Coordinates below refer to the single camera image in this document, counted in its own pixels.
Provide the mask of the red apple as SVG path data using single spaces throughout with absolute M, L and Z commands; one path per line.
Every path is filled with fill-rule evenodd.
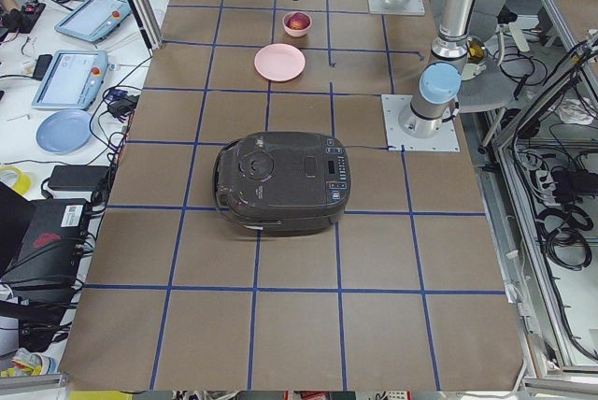
M 305 30 L 310 24 L 309 17 L 305 14 L 297 12 L 289 17 L 287 26 L 293 31 Z

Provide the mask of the pink bowl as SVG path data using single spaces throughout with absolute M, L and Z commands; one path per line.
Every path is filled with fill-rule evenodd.
M 284 32 L 291 37 L 305 36 L 311 27 L 312 19 L 304 12 L 294 11 L 286 14 L 282 19 Z

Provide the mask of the pink plate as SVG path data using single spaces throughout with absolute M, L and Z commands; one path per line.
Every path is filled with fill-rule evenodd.
M 303 72 L 306 58 L 296 47 L 277 43 L 260 49 L 255 54 L 253 63 L 256 71 L 265 79 L 286 82 Z

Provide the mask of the blue plate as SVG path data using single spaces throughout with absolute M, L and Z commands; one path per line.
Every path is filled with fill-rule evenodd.
M 38 126 L 36 144 L 52 153 L 78 150 L 91 138 L 90 118 L 88 112 L 79 109 L 53 113 Z

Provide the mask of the blue teach pendant far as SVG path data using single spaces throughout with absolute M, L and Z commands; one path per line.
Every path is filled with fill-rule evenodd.
M 56 23 L 54 30 L 95 43 L 110 35 L 131 13 L 127 0 L 86 0 Z

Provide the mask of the blue teach pendant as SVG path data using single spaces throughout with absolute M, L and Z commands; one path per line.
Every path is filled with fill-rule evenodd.
M 56 23 L 54 30 L 95 43 L 110 35 L 131 13 L 127 0 L 86 0 Z
M 41 80 L 32 108 L 87 109 L 95 100 L 108 67 L 103 50 L 58 50 Z

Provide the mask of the black rice cooker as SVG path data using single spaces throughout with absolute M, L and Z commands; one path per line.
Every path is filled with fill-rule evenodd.
M 319 133 L 253 133 L 223 147 L 213 167 L 216 209 L 229 221 L 266 232 L 334 225 L 350 185 L 346 148 Z

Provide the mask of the blue teach pendant near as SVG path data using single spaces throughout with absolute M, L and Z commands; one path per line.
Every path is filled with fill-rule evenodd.
M 58 50 L 41 80 L 32 108 L 87 109 L 95 100 L 108 67 L 103 50 Z

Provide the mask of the black power brick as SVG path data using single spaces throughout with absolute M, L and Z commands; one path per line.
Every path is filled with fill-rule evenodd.
M 106 179 L 105 165 L 56 165 L 47 187 L 53 192 L 93 192 Z

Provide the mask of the yellow tape roll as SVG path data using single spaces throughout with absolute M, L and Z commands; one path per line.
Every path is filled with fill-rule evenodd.
M 20 195 L 25 195 L 31 187 L 30 177 L 15 166 L 5 165 L 0 171 L 1 182 Z

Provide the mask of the black computer box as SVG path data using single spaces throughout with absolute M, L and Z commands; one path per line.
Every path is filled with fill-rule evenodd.
M 91 219 L 80 198 L 29 201 L 1 186 L 1 281 L 12 289 L 76 280 Z

